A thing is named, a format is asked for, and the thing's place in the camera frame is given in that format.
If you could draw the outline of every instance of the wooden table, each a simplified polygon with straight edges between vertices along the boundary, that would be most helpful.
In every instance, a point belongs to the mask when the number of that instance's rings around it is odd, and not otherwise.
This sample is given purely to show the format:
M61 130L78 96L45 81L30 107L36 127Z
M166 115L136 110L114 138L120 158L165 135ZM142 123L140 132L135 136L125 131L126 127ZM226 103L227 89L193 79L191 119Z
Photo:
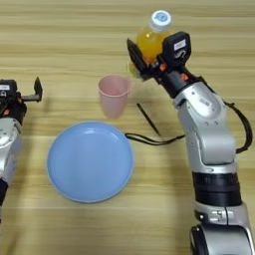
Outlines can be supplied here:
M172 32L190 33L189 69L255 125L255 2L168 0L2 0L0 76L24 94L37 76L44 100L31 104L24 146L4 204L3 255L189 254L195 224L193 188L184 140L153 147L132 143L135 170L123 192L98 204L79 204L56 192L46 173L48 149L65 128L99 120L122 131L154 132L138 111L142 103L165 137L182 133L166 92L154 81L135 82L126 113L110 122L98 104L98 81L125 75L126 38L156 9L172 13ZM237 144L239 119L229 111ZM237 156L242 196L255 230L254 147Z

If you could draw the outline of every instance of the black cable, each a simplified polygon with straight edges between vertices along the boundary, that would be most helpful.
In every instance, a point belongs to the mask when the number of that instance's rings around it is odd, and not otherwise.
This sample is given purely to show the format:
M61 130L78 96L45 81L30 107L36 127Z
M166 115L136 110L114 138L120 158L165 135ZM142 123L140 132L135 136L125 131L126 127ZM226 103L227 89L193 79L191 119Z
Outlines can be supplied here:
M7 189L8 189L7 182L4 181L3 179L0 179L0 207L3 205Z
M243 115L243 113L239 109L237 109L235 107L234 103L229 104L227 102L224 102L224 104L235 112L235 114L242 121L244 130L245 130L245 136L246 136L245 142L241 147L236 149L236 153L238 154L238 153L241 153L245 150L248 150L248 148L252 144L252 141L253 141L252 127L251 127L251 124L250 124L249 120Z
M8 104L4 104L2 107L1 105L3 105L2 103L0 104L0 116L4 113L4 111L7 109Z
M154 131L158 134L158 136L161 136L160 132L156 128L155 124L153 121L150 119L150 117L147 115L146 111L143 109L143 107L140 104L136 104L142 115L146 118L147 122L149 125L154 129Z
M171 144L174 141L182 139L182 138L185 137L185 135L183 134L183 135L179 135L179 136L177 136L175 138L159 141L159 140L154 140L154 139L151 139L149 137L146 137L146 136L144 136L142 134L132 133L132 132L125 133L125 136L128 139L132 139L132 140L135 140L135 141L138 141L138 142L142 142L142 143L145 143L145 144L148 144L148 145L152 145L152 146L161 146L161 145Z
M239 119L242 121L242 124L244 126L244 130L245 130L245 134L246 134L246 139L245 139L244 145L242 145L241 147L236 149L236 153L238 154L238 153L241 153L241 152L247 150L251 146L252 141L253 141L252 127L250 125L249 120L242 114L242 112L239 109L237 109L235 107L234 103L230 104L230 103L224 102L224 104L228 108L232 109L235 112L235 114L239 117ZM149 118L149 116L147 114L145 114L145 116L146 116L146 120L148 121L149 125L154 130L157 130L155 124L153 124L153 122ZM160 145L171 144L171 143L175 142L176 140L182 139L182 138L185 137L185 134L179 135L179 136L171 138L169 140L162 140L162 141L154 140L154 139L151 139L151 138L149 138L149 137L147 137L145 135L138 134L138 133L132 133L132 132L126 133L125 136L128 139L135 140L135 141L138 141L138 142L142 142L144 144L153 145L153 146L160 146Z
M193 79L193 80L199 80L199 77L196 77L195 75L193 75L192 73L190 73L186 67L181 67L180 71L182 73L184 73L185 75L187 75L189 78Z

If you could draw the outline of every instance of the black wire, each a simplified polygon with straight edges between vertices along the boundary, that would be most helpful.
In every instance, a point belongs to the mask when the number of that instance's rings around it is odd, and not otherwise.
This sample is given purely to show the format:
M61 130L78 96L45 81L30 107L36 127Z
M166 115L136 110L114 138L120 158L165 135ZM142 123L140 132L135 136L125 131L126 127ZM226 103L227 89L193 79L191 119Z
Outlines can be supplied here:
M199 79L199 77L196 77L195 75L193 75L192 73L190 73L190 72L186 69L186 67L181 67L181 68L180 68L180 71L181 71L182 73L184 73L185 75L187 75L189 78L192 78L192 79L194 79L194 80L198 80L198 79Z
M6 108L8 107L8 104L4 104L1 107L2 104L0 104L0 116L4 113L4 111L6 110Z
M244 126L246 139L245 139L244 144L241 147L236 149L236 153L239 154L243 151L246 151L252 144L252 141L253 141L252 127L250 125L249 120L242 114L242 112L239 109L237 109L235 107L234 103L230 104L230 103L224 102L224 104L228 108L230 108L231 110L233 110L235 112L235 114L239 117L239 119L242 121L242 124ZM162 141L154 140L154 139L151 139L151 138L149 138L145 135L138 134L138 133L132 133L132 132L126 133L125 136L128 139L132 139L132 140L135 140L135 141L138 141L138 142L142 142L144 144L153 145L153 146L160 146L160 145L171 144L171 143L175 142L176 140L182 139L182 138L185 137L185 134L179 135L179 136L177 136L175 138L171 138L169 140L162 140Z
M161 146L161 145L171 144L174 141L182 139L182 138L185 137L185 135L183 134L183 135L179 135L179 136L177 136L175 138L159 141L159 140L154 140L154 139L151 139L149 137L146 137L146 136L144 136L142 134L132 133L132 132L125 133L125 136L128 139L132 139L132 140L135 140L135 141L138 141L138 142L142 142L142 143L145 143L145 144L148 144L148 145L152 145L152 146Z
M148 116L146 111L143 109L143 107L140 104L136 104L136 105L137 105L138 109L140 110L140 112L142 113L142 115L146 118L149 125L154 129L154 131L158 134L158 136L161 136L160 132L158 131L158 129L156 128L155 124L150 119L150 117Z
M245 130L245 135L246 135L245 142L241 147L236 149L236 153L238 154L245 150L248 150L248 148L252 144L252 141L253 141L252 127L249 120L243 115L243 113L239 109L235 107L234 103L229 104L227 102L224 102L224 104L235 112L235 114L242 121L244 130Z

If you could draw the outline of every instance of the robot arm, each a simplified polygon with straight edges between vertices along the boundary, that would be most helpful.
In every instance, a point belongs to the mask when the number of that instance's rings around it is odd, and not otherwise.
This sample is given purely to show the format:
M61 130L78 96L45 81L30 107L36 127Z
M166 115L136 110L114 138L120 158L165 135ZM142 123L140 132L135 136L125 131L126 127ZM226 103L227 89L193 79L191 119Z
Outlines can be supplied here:
M13 80L0 80L0 222L1 208L16 169L21 149L21 124L27 112L25 102L40 102L43 90L39 78L35 95L22 97Z
M195 191L195 217L190 231L192 254L254 255L248 212L241 199L235 141L226 124L224 102L202 78L190 74L189 35L176 33L163 42L157 62L147 65L136 44L127 40L132 62L146 81L163 85L178 110Z

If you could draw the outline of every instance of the blue plate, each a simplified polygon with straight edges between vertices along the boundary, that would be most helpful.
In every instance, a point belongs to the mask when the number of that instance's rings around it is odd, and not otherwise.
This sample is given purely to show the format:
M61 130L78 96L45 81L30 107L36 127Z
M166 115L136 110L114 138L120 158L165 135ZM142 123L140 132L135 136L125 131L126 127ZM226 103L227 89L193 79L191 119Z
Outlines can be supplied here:
M78 202L99 202L119 193L133 169L131 146L117 128L98 122L62 132L48 154L48 174L55 188Z

